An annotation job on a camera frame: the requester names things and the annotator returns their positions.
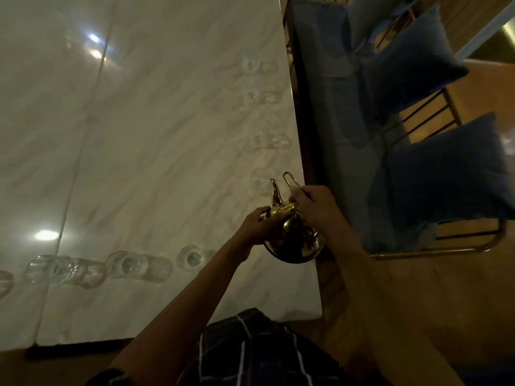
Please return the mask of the person's right forearm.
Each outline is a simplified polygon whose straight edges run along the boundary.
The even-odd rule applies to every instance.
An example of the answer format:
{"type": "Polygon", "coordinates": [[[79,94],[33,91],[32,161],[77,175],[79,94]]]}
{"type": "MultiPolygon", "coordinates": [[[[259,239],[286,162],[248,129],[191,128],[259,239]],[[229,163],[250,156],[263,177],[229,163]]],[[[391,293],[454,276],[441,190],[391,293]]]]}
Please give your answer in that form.
{"type": "Polygon", "coordinates": [[[344,228],[326,238],[382,376],[393,386],[465,386],[429,338],[388,298],[354,233],[344,228]]]}

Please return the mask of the person's right hand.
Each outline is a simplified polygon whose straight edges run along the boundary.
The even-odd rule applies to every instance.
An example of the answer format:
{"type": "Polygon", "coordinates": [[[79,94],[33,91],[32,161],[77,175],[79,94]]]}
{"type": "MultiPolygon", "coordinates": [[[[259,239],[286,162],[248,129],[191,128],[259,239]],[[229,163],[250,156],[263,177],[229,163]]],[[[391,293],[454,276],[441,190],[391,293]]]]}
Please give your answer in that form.
{"type": "Polygon", "coordinates": [[[341,213],[331,190],[326,186],[307,185],[301,187],[311,199],[309,221],[303,221],[312,227],[326,242],[350,232],[350,226],[341,213]]]}

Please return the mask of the clear drinking glass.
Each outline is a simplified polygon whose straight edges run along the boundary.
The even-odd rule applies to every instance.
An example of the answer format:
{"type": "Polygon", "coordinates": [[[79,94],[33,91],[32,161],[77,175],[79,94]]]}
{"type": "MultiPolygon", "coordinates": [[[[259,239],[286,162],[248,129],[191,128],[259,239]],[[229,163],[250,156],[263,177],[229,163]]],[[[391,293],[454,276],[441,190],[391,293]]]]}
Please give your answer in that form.
{"type": "Polygon", "coordinates": [[[117,251],[106,260],[106,275],[110,279],[145,280],[149,263],[149,255],[117,251]]]}
{"type": "Polygon", "coordinates": [[[259,133],[253,136],[252,143],[255,148],[269,150],[286,150],[291,147],[291,139],[284,133],[259,133]]]}
{"type": "Polygon", "coordinates": [[[39,255],[29,261],[23,277],[32,285],[71,284],[79,269],[71,257],[39,255]]]}
{"type": "Polygon", "coordinates": [[[267,168],[256,168],[250,175],[250,192],[252,196],[271,197],[273,194],[274,174],[267,168]]]}
{"type": "Polygon", "coordinates": [[[275,61],[262,61],[259,57],[244,56],[241,59],[243,77],[273,75],[279,71],[275,61]]]}
{"type": "Polygon", "coordinates": [[[259,90],[253,88],[242,93],[245,106],[254,107],[262,104],[278,104],[282,101],[282,94],[276,90],[259,90]]]}
{"type": "Polygon", "coordinates": [[[197,247],[193,244],[184,246],[177,254],[176,266],[186,273],[197,273],[216,254],[216,250],[197,247]]]}

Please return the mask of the dark plaid shorts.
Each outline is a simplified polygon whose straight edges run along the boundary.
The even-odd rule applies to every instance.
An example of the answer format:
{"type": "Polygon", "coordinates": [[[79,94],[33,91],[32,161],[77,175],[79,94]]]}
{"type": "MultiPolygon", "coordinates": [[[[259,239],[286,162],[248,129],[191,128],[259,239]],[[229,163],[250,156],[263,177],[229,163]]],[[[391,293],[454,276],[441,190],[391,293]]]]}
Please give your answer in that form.
{"type": "Polygon", "coordinates": [[[254,309],[212,323],[176,386],[361,386],[311,340],[254,309]]]}

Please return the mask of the grey-blue bench seat cushion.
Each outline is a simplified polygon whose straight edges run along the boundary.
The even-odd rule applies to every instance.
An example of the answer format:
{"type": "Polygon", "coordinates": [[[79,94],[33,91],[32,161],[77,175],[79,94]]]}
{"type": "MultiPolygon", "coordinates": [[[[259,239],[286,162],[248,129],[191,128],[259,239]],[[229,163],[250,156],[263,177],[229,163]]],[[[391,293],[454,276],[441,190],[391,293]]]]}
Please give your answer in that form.
{"type": "Polygon", "coordinates": [[[409,252],[413,234],[402,224],[387,174],[384,124],[371,112],[362,67],[373,43],[350,49],[349,7],[292,0],[288,25],[302,62],[298,72],[312,108],[325,183],[341,212],[371,254],[409,252]]]}

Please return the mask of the gold metal teapot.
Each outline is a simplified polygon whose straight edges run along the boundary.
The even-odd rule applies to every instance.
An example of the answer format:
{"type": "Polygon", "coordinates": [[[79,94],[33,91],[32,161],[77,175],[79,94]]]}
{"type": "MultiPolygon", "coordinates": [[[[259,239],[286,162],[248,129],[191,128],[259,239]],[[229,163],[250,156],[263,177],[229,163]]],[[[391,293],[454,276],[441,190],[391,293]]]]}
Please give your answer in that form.
{"type": "Polygon", "coordinates": [[[292,215],[273,231],[264,241],[264,246],[275,258],[291,264],[307,263],[315,259],[324,249],[319,234],[306,226],[294,210],[291,202],[282,200],[277,182],[272,179],[271,212],[286,209],[292,215]]]}

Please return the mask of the blue throw pillow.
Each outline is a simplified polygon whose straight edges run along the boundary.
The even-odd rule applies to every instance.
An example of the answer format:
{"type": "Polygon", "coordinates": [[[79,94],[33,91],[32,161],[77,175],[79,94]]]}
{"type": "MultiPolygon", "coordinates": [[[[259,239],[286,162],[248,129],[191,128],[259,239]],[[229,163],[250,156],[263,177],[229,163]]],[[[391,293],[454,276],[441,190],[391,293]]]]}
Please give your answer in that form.
{"type": "Polygon", "coordinates": [[[388,156],[407,224],[515,220],[515,193],[494,112],[388,156]]]}
{"type": "Polygon", "coordinates": [[[362,68],[370,111],[383,120],[469,73],[450,46],[433,5],[362,68]]]}
{"type": "Polygon", "coordinates": [[[418,0],[353,0],[348,8],[353,52],[372,42],[388,24],[418,0]]]}

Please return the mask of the person's left forearm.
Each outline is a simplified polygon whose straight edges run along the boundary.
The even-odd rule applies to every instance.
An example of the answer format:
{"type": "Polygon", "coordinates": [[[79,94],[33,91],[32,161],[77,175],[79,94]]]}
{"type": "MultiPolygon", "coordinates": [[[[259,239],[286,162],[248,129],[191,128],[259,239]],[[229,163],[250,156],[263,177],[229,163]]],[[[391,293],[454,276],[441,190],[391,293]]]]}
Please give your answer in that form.
{"type": "Polygon", "coordinates": [[[252,243],[230,238],[109,366],[133,386],[172,386],[252,243]]]}

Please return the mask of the person's left hand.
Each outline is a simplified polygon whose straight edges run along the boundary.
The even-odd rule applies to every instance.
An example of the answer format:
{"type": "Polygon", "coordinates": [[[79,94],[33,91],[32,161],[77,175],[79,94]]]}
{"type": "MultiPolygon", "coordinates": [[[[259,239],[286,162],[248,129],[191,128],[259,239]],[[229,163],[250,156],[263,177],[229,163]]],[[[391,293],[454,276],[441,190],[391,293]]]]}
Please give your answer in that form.
{"type": "Polygon", "coordinates": [[[243,220],[239,229],[228,240],[230,254],[238,261],[243,262],[248,259],[251,249],[261,245],[266,237],[253,237],[251,235],[251,213],[243,220]]]}

